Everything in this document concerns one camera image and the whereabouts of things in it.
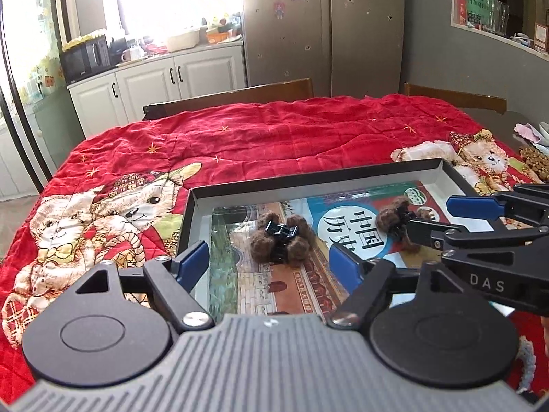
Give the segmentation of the brown fuzzy hair claw clip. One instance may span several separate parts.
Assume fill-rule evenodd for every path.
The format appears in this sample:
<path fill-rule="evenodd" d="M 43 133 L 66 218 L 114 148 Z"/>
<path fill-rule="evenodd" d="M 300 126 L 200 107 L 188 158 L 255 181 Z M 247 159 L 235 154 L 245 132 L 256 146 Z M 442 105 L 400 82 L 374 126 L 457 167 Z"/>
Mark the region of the brown fuzzy hair claw clip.
<path fill-rule="evenodd" d="M 291 215 L 285 221 L 273 211 L 260 215 L 249 239 L 249 254 L 259 264 L 288 264 L 299 268 L 309 260 L 315 233 L 307 220 Z"/>

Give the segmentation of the black shallow tray box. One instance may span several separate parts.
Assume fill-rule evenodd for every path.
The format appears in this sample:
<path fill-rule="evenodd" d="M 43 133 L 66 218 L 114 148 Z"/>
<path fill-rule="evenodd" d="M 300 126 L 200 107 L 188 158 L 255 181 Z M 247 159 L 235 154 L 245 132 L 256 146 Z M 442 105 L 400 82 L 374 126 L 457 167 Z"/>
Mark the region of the black shallow tray box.
<path fill-rule="evenodd" d="M 344 244 L 362 259 L 384 257 L 398 268 L 418 268 L 437 259 L 438 252 L 402 251 L 377 229 L 379 211 L 405 196 L 410 210 L 435 221 L 460 223 L 472 232 L 500 227 L 500 222 L 458 219 L 447 211 L 451 195 L 475 192 L 441 158 L 199 187 L 189 192 L 179 246 L 208 245 L 208 270 L 192 294 L 217 320 L 227 313 L 326 316 L 348 295 L 328 264 L 333 244 Z M 249 239 L 268 211 L 281 222 L 299 215 L 311 226 L 315 245 L 298 268 L 252 260 Z"/>

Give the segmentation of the brown nuts pile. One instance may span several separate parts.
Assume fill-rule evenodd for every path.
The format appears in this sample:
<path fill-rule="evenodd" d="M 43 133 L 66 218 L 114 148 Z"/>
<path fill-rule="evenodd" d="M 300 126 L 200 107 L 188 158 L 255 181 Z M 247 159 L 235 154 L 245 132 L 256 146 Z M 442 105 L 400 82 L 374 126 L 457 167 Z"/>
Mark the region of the brown nuts pile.
<path fill-rule="evenodd" d="M 549 181 L 549 157 L 534 147 L 522 147 L 519 154 L 525 164 L 544 182 Z"/>

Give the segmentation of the pink cloth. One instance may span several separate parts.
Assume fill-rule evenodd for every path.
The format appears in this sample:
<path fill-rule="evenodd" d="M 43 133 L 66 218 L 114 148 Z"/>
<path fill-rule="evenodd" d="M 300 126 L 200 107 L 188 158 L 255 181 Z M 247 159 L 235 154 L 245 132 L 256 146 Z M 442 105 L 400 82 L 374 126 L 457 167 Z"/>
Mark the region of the pink cloth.
<path fill-rule="evenodd" d="M 519 124 L 514 127 L 515 133 L 523 139 L 531 143 L 543 143 L 545 141 L 544 136 L 531 124 Z"/>

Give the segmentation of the red teddy bear quilt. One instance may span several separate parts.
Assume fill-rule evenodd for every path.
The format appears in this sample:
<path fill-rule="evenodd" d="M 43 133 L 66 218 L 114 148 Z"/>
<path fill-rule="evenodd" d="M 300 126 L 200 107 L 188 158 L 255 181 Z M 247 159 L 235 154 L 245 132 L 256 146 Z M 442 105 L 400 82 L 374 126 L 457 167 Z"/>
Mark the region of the red teddy bear quilt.
<path fill-rule="evenodd" d="M 69 154 L 1 264 L 1 397 L 32 386 L 22 335 L 37 310 L 30 274 L 105 257 L 137 265 L 177 249 L 190 189 L 412 158 L 433 142 L 480 165 L 481 194 L 541 182 L 492 127 L 446 101 L 399 94 L 233 104 L 113 127 Z"/>

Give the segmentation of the dark wooden chair right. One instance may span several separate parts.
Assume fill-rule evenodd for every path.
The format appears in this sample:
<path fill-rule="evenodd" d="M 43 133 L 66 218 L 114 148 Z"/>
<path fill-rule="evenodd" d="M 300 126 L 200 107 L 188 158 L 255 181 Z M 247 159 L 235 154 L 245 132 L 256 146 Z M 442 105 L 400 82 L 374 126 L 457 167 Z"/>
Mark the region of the dark wooden chair right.
<path fill-rule="evenodd" d="M 495 96 L 429 88 L 424 85 L 413 85 L 411 83 L 404 84 L 404 94 L 406 96 L 428 97 L 447 101 L 456 108 L 493 110 L 498 114 L 504 114 L 508 107 L 506 99 Z"/>

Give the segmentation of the dark wooden chair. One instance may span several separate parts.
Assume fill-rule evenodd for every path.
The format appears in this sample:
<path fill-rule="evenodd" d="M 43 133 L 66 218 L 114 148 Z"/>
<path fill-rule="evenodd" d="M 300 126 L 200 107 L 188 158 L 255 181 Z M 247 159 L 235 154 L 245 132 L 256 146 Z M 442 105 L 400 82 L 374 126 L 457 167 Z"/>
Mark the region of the dark wooden chair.
<path fill-rule="evenodd" d="M 146 121 L 157 120 L 182 112 L 192 112 L 236 103 L 293 102 L 312 97 L 314 97 L 312 80 L 305 78 L 282 83 L 256 85 L 256 87 L 240 88 L 180 101 L 146 105 L 143 107 L 143 119 Z"/>
<path fill-rule="evenodd" d="M 411 83 L 404 84 L 404 94 L 406 96 L 428 97 L 447 101 L 456 108 L 493 110 L 498 114 L 504 114 L 508 107 L 506 99 L 495 96 L 429 88 L 424 85 L 413 85 Z"/>

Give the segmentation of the glass sliding door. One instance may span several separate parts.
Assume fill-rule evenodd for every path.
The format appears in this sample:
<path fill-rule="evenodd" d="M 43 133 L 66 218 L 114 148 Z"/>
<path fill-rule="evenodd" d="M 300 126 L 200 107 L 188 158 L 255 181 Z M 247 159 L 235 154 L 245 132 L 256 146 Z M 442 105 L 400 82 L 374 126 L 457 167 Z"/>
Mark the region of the glass sliding door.
<path fill-rule="evenodd" d="M 62 0 L 1 0 L 1 97 L 37 191 L 84 139 L 61 64 Z"/>

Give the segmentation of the green sign on shelf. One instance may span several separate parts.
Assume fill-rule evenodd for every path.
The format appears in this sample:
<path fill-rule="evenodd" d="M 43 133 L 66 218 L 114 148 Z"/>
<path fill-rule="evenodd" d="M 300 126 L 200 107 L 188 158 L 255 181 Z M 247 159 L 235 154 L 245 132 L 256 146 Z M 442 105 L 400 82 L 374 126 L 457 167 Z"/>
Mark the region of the green sign on shelf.
<path fill-rule="evenodd" d="M 495 3 L 498 0 L 465 0 L 466 20 L 478 26 L 489 26 L 492 22 Z"/>

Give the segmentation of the dark wooden chair left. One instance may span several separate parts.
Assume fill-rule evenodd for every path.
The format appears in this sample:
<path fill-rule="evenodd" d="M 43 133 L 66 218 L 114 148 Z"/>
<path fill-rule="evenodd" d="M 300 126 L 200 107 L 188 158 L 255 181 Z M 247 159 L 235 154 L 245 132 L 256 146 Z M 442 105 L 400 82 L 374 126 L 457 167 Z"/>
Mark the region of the dark wooden chair left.
<path fill-rule="evenodd" d="M 240 88 L 180 101 L 146 105 L 143 107 L 143 119 L 146 121 L 157 120 L 182 112 L 192 112 L 236 103 L 293 102 L 312 97 L 314 97 L 312 80 L 305 78 L 282 83 L 256 85 L 256 87 Z"/>

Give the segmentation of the white mug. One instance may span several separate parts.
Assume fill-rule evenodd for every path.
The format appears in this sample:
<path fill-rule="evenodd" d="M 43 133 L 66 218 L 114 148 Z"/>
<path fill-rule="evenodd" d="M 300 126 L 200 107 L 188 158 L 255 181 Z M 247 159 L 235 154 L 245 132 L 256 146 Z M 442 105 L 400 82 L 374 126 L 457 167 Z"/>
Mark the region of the white mug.
<path fill-rule="evenodd" d="M 140 58 L 140 52 L 137 47 L 126 49 L 121 55 L 121 62 L 131 62 Z"/>

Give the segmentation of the stainless double-door refrigerator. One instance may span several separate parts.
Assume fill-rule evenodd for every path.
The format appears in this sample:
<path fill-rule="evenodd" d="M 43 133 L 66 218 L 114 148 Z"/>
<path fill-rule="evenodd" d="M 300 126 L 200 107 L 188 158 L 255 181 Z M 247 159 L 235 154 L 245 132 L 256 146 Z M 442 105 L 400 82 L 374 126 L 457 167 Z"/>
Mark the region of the stainless double-door refrigerator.
<path fill-rule="evenodd" d="M 398 92 L 405 0 L 243 0 L 247 82 L 308 78 L 316 96 Z"/>

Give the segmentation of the black microwave oven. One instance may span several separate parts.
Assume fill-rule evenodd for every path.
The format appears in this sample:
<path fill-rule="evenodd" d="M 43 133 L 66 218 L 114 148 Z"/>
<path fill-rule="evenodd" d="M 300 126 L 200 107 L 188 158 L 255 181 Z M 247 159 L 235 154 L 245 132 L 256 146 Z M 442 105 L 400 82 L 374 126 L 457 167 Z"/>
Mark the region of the black microwave oven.
<path fill-rule="evenodd" d="M 70 47 L 60 54 L 60 63 L 69 85 L 111 70 L 110 39 L 100 35 Z"/>

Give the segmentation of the white tub on counter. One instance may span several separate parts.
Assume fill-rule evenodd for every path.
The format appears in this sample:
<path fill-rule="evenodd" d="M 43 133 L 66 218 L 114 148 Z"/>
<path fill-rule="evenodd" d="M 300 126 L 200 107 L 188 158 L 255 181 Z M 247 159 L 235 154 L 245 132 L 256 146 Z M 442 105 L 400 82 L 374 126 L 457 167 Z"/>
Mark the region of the white tub on counter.
<path fill-rule="evenodd" d="M 166 50 L 173 53 L 196 47 L 199 43 L 200 30 L 187 30 L 166 39 Z"/>

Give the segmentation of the orange bowl on counter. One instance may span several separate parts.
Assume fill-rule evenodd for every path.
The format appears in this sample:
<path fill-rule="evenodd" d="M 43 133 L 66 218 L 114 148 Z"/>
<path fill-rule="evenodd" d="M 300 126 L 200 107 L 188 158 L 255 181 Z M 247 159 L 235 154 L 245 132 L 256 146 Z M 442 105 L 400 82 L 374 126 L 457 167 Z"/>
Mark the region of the orange bowl on counter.
<path fill-rule="evenodd" d="M 220 32 L 219 30 L 210 29 L 206 31 L 206 39 L 210 45 L 216 45 L 231 37 L 231 31 Z"/>

